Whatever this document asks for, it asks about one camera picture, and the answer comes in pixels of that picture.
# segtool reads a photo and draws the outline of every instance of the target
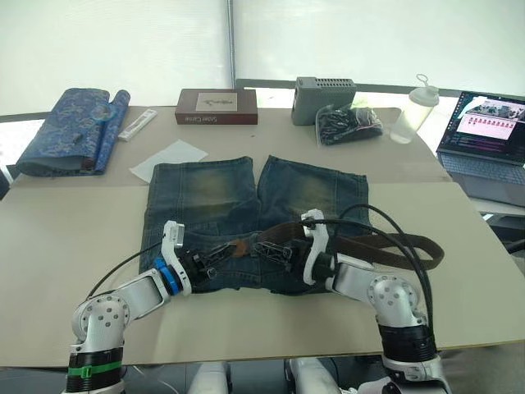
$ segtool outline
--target gray box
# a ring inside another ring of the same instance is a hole
[[[295,81],[292,122],[296,126],[313,125],[319,109],[330,104],[335,109],[351,104],[356,91],[350,79],[300,76]]]

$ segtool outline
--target water bottle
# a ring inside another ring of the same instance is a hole
[[[416,77],[425,84],[410,92],[409,102],[405,105],[397,122],[392,127],[390,137],[400,144],[408,144],[423,124],[432,109],[440,102],[439,90],[430,86],[427,76],[417,74]]]

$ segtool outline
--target blue fabric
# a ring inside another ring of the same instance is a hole
[[[105,171],[130,95],[112,104],[100,89],[68,89],[16,164],[31,176],[94,175]]]
[[[270,156],[258,188],[253,162],[243,157],[220,162],[158,164],[149,186],[142,247],[162,239],[164,223],[185,224],[183,250],[213,249],[239,238],[253,239],[276,224],[299,220],[300,214],[319,208],[336,218],[348,205],[367,203],[365,176],[348,174]],[[350,215],[369,224],[365,209]],[[345,236],[360,236],[357,228],[341,228]],[[160,246],[140,257],[140,272],[153,267]],[[300,294],[310,287],[284,267],[257,255],[230,258],[217,275],[192,283],[195,292],[223,288],[266,288],[281,294]]]

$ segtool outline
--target jeans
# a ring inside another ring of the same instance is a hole
[[[368,202],[365,176],[295,163],[270,156],[258,188],[253,161],[242,157],[205,163],[158,164],[149,186],[142,247],[162,239],[164,223],[185,224],[183,250],[205,252],[239,238],[249,238],[283,222],[300,220],[301,213],[321,209],[325,218],[337,218],[347,206]],[[357,209],[349,219],[369,224],[368,211]],[[365,234],[357,227],[341,227],[342,236]],[[140,272],[150,269],[160,246],[140,257]],[[283,266],[256,254],[229,258],[217,275],[192,283],[193,292],[223,288],[266,288],[293,295],[311,287]]]

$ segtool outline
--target white bottle cap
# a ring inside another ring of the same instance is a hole
[[[417,74],[416,77],[425,84],[424,87],[416,88],[410,92],[410,100],[423,107],[435,107],[440,103],[439,90],[435,86],[430,86],[427,76]]]

